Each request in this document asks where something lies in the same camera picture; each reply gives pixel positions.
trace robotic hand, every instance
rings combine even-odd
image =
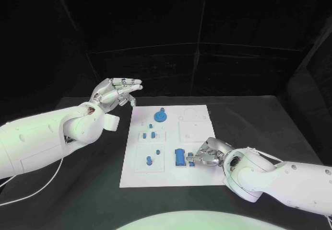
[[[262,156],[280,161],[273,163]],[[208,138],[191,162],[224,167],[224,184],[250,202],[263,192],[285,205],[332,216],[332,167],[282,161],[247,147]]]
[[[117,116],[107,114],[143,89],[142,80],[106,79],[81,105],[8,122],[0,127],[0,179],[41,169],[91,144],[103,130],[116,131]]]

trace blue knob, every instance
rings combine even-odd
[[[152,165],[152,160],[150,160],[150,156],[148,156],[148,165]]]
[[[159,112],[156,112],[155,114],[155,121],[156,122],[163,122],[166,120],[168,116],[166,116],[166,113],[165,113],[165,108],[161,109]]]

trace white round object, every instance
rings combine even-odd
[[[285,230],[257,219],[213,211],[168,212],[146,217],[119,230]]]
[[[187,115],[189,118],[192,118],[192,117],[195,117],[195,116],[198,115],[198,112],[197,112],[195,109],[188,108],[188,109],[185,110],[185,115]]]

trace white cable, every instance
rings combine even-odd
[[[0,188],[9,183],[9,181],[10,181],[15,177],[16,177],[16,175],[12,176],[12,177],[9,178],[9,180],[0,185]]]
[[[332,229],[332,219],[329,218],[329,216],[325,216],[328,218],[328,222],[329,222],[329,225],[331,225],[331,229]]]
[[[18,200],[13,200],[13,201],[6,202],[6,203],[0,204],[0,206],[8,205],[8,204],[10,204],[10,203],[13,203],[13,202],[18,202],[18,201],[21,201],[21,200],[25,200],[26,198],[29,198],[29,197],[32,197],[34,195],[36,195],[36,194],[45,189],[45,187],[49,185],[51,181],[54,180],[54,178],[55,178],[55,176],[57,176],[57,174],[58,174],[58,172],[60,172],[62,161],[64,161],[64,158],[61,159],[60,167],[58,167],[58,169],[57,169],[57,171],[55,171],[55,174],[54,174],[54,176],[52,176],[49,182],[45,184],[45,186],[44,186],[34,194],[31,194],[29,196],[21,198],[21,199],[18,199]]]
[[[247,147],[246,149],[250,150],[250,151],[256,151],[257,153],[260,153],[260,154],[264,155],[266,157],[269,157],[269,158],[272,158],[272,159],[275,159],[275,160],[283,162],[279,158],[276,158],[275,156],[272,156],[270,154],[267,154],[267,153],[264,153],[264,152],[260,152],[256,148]]]

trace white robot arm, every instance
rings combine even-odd
[[[106,79],[90,101],[0,127],[0,179],[41,169],[97,141],[103,130],[116,131],[120,118],[107,114],[140,90],[142,80]]]
[[[224,184],[247,201],[256,202],[264,192],[285,205],[332,216],[332,167],[288,161],[273,165],[260,154],[279,160],[208,138],[195,157],[187,159],[223,166]]]

